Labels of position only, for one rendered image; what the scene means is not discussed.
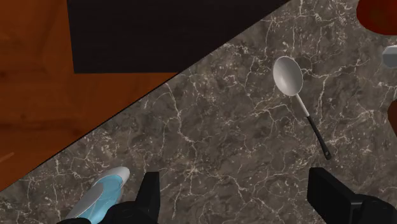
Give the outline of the dark red bowl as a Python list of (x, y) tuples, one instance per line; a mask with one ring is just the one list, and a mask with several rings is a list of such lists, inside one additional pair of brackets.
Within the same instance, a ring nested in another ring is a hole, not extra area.
[(369, 31), (397, 36), (397, 0), (359, 0), (356, 16)]

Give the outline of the grey faceted object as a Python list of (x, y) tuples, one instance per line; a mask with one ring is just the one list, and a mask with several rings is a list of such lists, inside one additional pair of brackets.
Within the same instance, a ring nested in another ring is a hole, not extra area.
[(387, 67), (397, 67), (397, 45), (387, 46), (382, 52), (383, 64)]

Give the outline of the light blue and grey bottle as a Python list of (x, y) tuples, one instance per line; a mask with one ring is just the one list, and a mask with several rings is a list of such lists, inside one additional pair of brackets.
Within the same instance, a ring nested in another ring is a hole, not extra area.
[(98, 224), (108, 209), (119, 203), (122, 188), (130, 176), (127, 167), (115, 167), (103, 172), (67, 214), (69, 218), (86, 218), (91, 224)]

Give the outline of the dark brown round object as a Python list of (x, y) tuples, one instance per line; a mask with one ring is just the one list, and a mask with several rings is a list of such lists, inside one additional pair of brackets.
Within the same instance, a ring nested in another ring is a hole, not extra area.
[(390, 103), (387, 109), (387, 119), (397, 137), (397, 99)]

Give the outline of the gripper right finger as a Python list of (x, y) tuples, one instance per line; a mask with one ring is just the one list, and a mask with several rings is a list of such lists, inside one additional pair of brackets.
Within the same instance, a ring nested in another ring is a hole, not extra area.
[(326, 224), (397, 224), (394, 206), (354, 193), (322, 167), (309, 169), (307, 201)]

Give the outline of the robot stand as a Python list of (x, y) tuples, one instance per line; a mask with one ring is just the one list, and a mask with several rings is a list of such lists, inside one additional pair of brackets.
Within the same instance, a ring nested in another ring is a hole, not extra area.
[(67, 0), (75, 73), (177, 73), (290, 0)]

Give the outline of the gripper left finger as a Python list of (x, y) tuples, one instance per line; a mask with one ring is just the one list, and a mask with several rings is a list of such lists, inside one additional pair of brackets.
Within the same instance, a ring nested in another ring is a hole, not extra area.
[[(146, 172), (135, 200), (111, 206), (98, 224), (158, 224), (160, 211), (159, 172)], [(91, 224), (86, 218), (64, 218), (57, 224)]]

